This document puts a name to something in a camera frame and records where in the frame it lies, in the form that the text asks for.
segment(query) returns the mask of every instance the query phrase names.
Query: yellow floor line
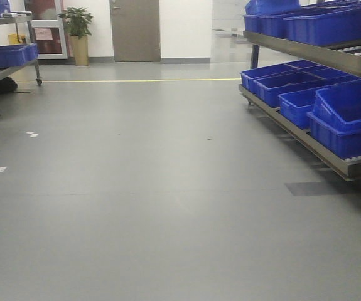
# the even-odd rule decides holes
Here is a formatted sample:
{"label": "yellow floor line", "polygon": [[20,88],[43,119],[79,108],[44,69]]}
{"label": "yellow floor line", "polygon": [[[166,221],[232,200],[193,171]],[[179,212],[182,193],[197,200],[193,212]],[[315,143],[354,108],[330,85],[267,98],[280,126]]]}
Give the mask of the yellow floor line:
{"label": "yellow floor line", "polygon": [[[180,78],[167,80],[44,80],[43,83],[153,83],[153,82],[214,82],[240,80],[240,78]],[[18,82],[34,83],[35,81]]]}

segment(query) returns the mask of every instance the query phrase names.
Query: epoxy floor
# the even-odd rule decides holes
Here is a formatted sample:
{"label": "epoxy floor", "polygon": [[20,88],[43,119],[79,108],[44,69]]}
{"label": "epoxy floor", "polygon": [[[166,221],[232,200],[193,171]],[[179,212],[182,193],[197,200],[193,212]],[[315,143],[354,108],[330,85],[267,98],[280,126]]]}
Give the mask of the epoxy floor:
{"label": "epoxy floor", "polygon": [[0,301],[361,300],[361,194],[247,108],[247,65],[43,66],[0,97]]}

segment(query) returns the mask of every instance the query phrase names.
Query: green leaves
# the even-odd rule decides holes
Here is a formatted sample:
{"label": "green leaves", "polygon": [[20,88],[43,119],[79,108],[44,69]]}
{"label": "green leaves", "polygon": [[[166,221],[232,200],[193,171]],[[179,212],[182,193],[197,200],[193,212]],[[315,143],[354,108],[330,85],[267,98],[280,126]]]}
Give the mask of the green leaves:
{"label": "green leaves", "polygon": [[91,35],[88,24],[91,24],[93,16],[87,12],[87,8],[68,7],[58,15],[64,20],[65,29],[72,36],[79,38]]}

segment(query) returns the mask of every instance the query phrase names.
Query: door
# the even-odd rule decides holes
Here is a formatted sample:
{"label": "door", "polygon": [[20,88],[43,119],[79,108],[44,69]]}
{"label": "door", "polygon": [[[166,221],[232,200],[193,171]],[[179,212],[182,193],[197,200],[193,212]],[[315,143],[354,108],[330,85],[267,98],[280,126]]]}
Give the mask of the door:
{"label": "door", "polygon": [[161,61],[159,0],[109,0],[115,61]]}
{"label": "door", "polygon": [[67,47],[62,19],[62,0],[24,0],[25,9],[32,11],[31,25],[35,32],[39,58],[67,58]]}

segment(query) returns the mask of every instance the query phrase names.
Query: baseboard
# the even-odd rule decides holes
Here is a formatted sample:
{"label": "baseboard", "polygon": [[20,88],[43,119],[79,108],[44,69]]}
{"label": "baseboard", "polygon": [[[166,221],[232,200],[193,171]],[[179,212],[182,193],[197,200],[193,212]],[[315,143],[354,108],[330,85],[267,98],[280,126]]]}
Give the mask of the baseboard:
{"label": "baseboard", "polygon": [[[113,56],[90,57],[90,63],[114,63]],[[74,65],[74,58],[39,60],[40,65]],[[163,58],[161,64],[209,64],[211,58]]]}
{"label": "baseboard", "polygon": [[[39,60],[40,65],[74,65],[74,58],[66,58],[66,59],[45,59]],[[90,63],[114,63],[113,56],[98,56],[98,57],[90,57]]]}
{"label": "baseboard", "polygon": [[209,64],[211,58],[163,58],[161,64]]}

